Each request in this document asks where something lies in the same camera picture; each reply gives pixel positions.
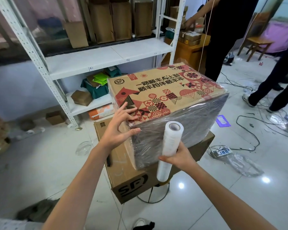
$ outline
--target forearm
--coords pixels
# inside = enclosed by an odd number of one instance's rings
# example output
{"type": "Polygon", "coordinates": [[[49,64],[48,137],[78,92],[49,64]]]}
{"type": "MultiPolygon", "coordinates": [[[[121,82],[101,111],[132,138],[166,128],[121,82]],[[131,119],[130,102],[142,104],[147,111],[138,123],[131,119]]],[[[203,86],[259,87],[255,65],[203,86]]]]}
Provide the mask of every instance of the forearm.
{"type": "Polygon", "coordinates": [[[197,20],[217,6],[220,0],[209,0],[195,15],[192,16],[193,20],[197,20]]]}
{"type": "Polygon", "coordinates": [[[98,144],[68,186],[43,226],[43,230],[83,229],[109,150],[98,144]]]}
{"type": "Polygon", "coordinates": [[[253,208],[226,189],[196,162],[186,169],[212,202],[231,230],[276,229],[253,208]]]}

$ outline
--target plastic wrap roll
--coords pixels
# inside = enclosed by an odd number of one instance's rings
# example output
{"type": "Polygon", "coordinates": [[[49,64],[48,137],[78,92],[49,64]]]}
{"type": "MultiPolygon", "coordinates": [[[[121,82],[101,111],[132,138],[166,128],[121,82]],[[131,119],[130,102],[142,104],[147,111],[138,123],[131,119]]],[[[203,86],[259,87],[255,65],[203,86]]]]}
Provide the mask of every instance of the plastic wrap roll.
{"type": "MultiPolygon", "coordinates": [[[[169,121],[165,125],[163,136],[162,155],[173,156],[175,155],[184,127],[181,123],[176,121],[169,121]]],[[[159,161],[157,170],[157,179],[160,182],[166,182],[169,179],[169,173],[172,165],[163,161],[159,161]]]]}

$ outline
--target hand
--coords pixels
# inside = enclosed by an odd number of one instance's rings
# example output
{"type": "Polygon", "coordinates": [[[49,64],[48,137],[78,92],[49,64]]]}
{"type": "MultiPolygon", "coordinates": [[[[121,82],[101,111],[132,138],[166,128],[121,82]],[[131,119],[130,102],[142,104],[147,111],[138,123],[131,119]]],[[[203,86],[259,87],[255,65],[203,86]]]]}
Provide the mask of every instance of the hand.
{"type": "Polygon", "coordinates": [[[185,22],[186,30],[188,30],[192,26],[192,24],[194,24],[195,26],[195,20],[191,17],[185,22]]]}
{"type": "Polygon", "coordinates": [[[111,122],[109,123],[104,135],[100,139],[99,143],[103,144],[104,147],[110,149],[110,151],[122,144],[124,141],[126,141],[130,136],[135,135],[141,131],[140,128],[130,129],[125,133],[121,133],[119,131],[119,126],[123,121],[136,120],[138,118],[137,116],[130,115],[130,113],[135,112],[138,108],[135,107],[133,109],[124,110],[126,106],[127,102],[125,102],[121,106],[121,108],[117,110],[111,122]]]}
{"type": "Polygon", "coordinates": [[[175,155],[171,157],[159,156],[159,160],[170,163],[185,172],[190,166],[194,164],[197,165],[188,148],[184,146],[182,142],[179,143],[177,153],[175,155]]]}

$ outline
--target chair seat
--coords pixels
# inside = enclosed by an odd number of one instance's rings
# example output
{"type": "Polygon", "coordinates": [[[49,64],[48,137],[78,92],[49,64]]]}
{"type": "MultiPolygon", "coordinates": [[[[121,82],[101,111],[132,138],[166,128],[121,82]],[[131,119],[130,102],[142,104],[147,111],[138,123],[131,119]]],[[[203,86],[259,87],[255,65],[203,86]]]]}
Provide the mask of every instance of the chair seat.
{"type": "Polygon", "coordinates": [[[249,41],[257,43],[257,44],[269,44],[269,43],[274,43],[274,41],[271,41],[269,39],[266,38],[262,38],[262,37],[250,37],[248,38],[249,41]]]}

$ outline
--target wooden chair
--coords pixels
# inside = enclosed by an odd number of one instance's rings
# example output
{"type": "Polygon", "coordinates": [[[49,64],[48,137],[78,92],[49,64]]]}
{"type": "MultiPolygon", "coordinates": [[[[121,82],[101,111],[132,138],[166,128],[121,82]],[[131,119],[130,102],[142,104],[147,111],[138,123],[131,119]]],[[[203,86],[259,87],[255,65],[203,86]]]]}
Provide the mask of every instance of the wooden chair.
{"type": "Polygon", "coordinates": [[[268,48],[271,46],[274,41],[268,40],[264,37],[261,37],[261,33],[264,31],[265,26],[267,25],[267,22],[269,20],[270,12],[263,12],[263,13],[254,13],[254,17],[252,20],[252,23],[250,25],[250,28],[247,32],[247,36],[245,37],[245,40],[243,41],[240,50],[237,55],[240,55],[242,49],[251,42],[250,48],[247,51],[246,54],[248,54],[250,51],[251,54],[247,59],[247,62],[250,61],[250,58],[253,56],[254,52],[258,49],[260,49],[260,45],[266,45],[266,47],[263,49],[260,57],[258,60],[262,58],[262,56],[265,54],[265,52],[268,50],[268,48]]]}

